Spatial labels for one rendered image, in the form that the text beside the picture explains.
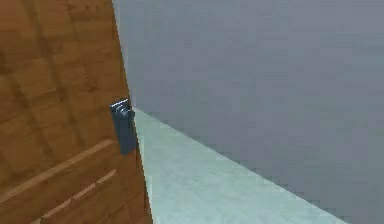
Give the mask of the brown wooden room door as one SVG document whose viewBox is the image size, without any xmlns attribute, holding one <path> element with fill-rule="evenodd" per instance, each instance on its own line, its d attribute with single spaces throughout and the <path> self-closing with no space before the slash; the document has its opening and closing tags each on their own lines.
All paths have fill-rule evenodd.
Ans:
<svg viewBox="0 0 384 224">
<path fill-rule="evenodd" d="M 154 224 L 113 2 L 0 0 L 0 224 Z"/>
</svg>

